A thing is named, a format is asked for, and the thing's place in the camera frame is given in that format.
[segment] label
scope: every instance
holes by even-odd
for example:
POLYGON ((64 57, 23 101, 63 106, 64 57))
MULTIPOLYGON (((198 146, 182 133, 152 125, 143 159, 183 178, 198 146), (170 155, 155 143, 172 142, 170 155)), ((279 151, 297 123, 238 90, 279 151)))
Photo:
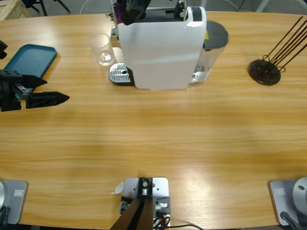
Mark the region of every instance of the label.
POLYGON ((206 31, 206 34, 205 34, 205 40, 209 40, 209 34, 208 34, 208 31, 206 31))
POLYGON ((284 188, 275 188, 276 195, 286 195, 284 188))
POLYGON ((14 196, 24 196, 24 190, 15 190, 14 196))

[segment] white cable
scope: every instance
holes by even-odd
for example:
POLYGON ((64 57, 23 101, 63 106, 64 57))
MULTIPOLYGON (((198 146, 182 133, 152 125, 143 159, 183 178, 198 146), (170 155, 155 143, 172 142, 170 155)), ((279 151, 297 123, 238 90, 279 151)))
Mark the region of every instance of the white cable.
POLYGON ((231 4, 233 7, 235 7, 237 11, 239 11, 239 8, 238 8, 235 4, 233 4, 230 0, 222 0, 222 1, 228 2, 228 3, 231 4))
POLYGON ((237 10, 237 11, 239 11, 239 12, 252 12, 252 11, 241 11, 241 10, 239 10, 239 8, 235 5, 235 4, 233 4, 230 0, 222 0, 222 1, 225 1, 225 2, 228 2, 229 4, 231 4, 233 7, 235 7, 235 9, 237 10))
POLYGON ((90 0, 86 0, 85 3, 82 5, 79 14, 82 13, 84 6, 89 2, 90 0))
POLYGON ((93 11, 93 10, 90 10, 90 9, 89 9, 89 8, 88 8, 88 5, 91 4, 92 1, 93 1, 93 0, 86 0, 85 3, 83 4, 83 6, 81 7, 80 13, 79 13, 79 14, 82 13, 84 7, 85 7, 85 9, 86 9, 87 11, 92 12, 92 13, 100 13, 100 12, 103 12, 103 10, 100 10, 100 11, 93 11))

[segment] clear glass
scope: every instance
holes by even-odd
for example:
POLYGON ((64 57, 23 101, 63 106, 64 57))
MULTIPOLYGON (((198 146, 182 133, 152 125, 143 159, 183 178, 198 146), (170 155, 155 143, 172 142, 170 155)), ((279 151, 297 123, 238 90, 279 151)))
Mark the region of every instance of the clear glass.
POLYGON ((90 38, 89 45, 100 65, 109 66, 115 62, 110 37, 107 34, 93 35, 90 38))

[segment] teal tray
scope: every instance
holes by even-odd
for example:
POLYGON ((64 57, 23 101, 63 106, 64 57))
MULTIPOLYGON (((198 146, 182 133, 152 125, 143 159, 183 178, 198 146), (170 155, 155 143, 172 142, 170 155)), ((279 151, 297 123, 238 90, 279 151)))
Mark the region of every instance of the teal tray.
POLYGON ((57 51, 53 47, 27 44, 16 52, 4 69, 43 78, 56 55, 57 51))

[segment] coffee machine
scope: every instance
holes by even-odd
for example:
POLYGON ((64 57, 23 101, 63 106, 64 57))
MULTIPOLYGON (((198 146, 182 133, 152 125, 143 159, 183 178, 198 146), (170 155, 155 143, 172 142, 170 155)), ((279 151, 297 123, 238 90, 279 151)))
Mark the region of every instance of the coffee machine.
POLYGON ((112 0, 113 47, 124 63, 110 69, 117 85, 139 89, 185 89, 198 63, 206 32, 203 7, 178 0, 172 7, 148 7, 151 0, 112 0))

